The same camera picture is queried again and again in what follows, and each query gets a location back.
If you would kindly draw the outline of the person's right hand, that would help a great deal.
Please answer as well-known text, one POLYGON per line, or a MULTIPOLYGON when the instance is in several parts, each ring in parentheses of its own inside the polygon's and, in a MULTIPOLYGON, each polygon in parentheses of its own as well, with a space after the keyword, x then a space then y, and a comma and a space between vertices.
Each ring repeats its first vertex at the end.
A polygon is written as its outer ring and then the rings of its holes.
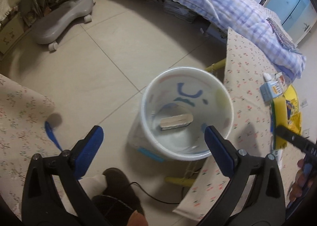
POLYGON ((303 186, 307 182, 307 186, 310 188, 315 180, 315 177, 307 181, 307 177, 304 175, 304 159, 301 159, 297 162, 299 170, 296 173, 295 182, 293 183, 289 195, 290 203, 293 203, 297 198, 302 196, 303 186))

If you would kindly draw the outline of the person's left hand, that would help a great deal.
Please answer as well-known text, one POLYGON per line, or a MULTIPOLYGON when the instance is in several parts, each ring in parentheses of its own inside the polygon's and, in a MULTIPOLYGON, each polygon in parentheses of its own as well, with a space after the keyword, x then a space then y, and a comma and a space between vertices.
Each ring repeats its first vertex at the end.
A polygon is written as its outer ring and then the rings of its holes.
POLYGON ((148 226, 148 222, 143 214, 135 210, 131 214, 127 226, 148 226))

